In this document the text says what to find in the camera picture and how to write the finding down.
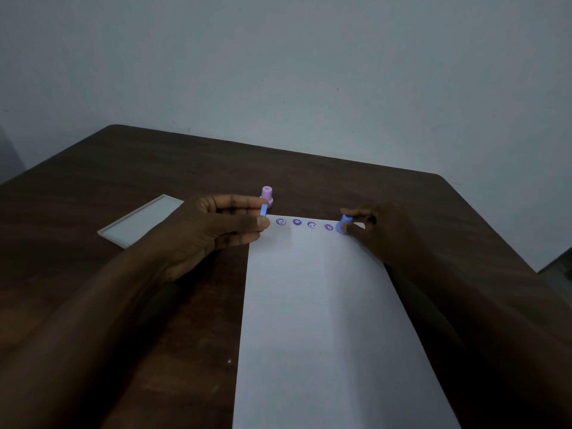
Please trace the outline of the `person's left hand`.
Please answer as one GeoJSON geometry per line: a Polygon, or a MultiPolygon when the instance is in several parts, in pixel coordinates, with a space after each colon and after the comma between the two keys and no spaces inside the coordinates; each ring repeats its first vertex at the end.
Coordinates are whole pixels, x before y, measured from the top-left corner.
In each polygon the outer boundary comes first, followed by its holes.
{"type": "Polygon", "coordinates": [[[263,231],[216,234],[216,217],[260,216],[265,203],[268,204],[266,199],[239,194],[186,200],[140,240],[156,262],[159,283],[176,281],[212,252],[257,241],[263,231]]]}

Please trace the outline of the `person's right forearm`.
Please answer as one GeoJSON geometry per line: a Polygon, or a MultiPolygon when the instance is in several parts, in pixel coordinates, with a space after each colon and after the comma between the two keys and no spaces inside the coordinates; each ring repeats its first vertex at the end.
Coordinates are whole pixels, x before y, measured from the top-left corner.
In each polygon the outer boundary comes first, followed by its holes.
{"type": "Polygon", "coordinates": [[[572,429],[572,336],[557,336],[522,312],[466,284],[425,246],[376,254],[428,298],[467,353],[447,369],[446,388],[475,400],[461,420],[480,429],[572,429]]]}

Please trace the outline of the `white rectangular plastic tray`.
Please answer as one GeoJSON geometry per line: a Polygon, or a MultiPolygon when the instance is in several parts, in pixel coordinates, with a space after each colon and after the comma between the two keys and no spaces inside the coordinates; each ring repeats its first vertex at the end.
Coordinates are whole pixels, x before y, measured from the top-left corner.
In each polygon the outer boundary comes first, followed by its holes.
{"type": "Polygon", "coordinates": [[[162,194],[97,231],[97,235],[126,249],[172,214],[183,200],[162,194]]]}

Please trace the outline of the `white paper sheet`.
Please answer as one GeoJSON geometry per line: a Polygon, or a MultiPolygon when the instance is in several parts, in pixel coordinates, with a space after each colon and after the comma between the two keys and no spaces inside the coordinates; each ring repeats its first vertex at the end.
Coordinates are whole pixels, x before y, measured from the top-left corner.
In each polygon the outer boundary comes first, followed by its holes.
{"type": "Polygon", "coordinates": [[[249,246],[232,429],[461,429],[383,264],[334,221],[249,246]]]}

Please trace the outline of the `person's left forearm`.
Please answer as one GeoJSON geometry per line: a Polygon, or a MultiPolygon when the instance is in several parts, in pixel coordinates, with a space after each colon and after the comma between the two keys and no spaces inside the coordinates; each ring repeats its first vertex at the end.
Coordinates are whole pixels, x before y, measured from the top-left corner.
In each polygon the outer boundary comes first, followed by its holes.
{"type": "Polygon", "coordinates": [[[0,364],[0,429],[60,429],[156,290],[190,267],[132,247],[91,276],[0,364]]]}

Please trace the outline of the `person's right hand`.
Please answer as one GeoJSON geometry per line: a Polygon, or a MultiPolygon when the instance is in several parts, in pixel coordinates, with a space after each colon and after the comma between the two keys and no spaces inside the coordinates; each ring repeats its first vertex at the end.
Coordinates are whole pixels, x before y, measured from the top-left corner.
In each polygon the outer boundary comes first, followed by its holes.
{"type": "Polygon", "coordinates": [[[376,258],[392,267],[411,266],[427,247],[402,207],[393,202],[342,208],[343,215],[353,216],[346,228],[365,228],[376,234],[374,246],[364,246],[376,258]]]}

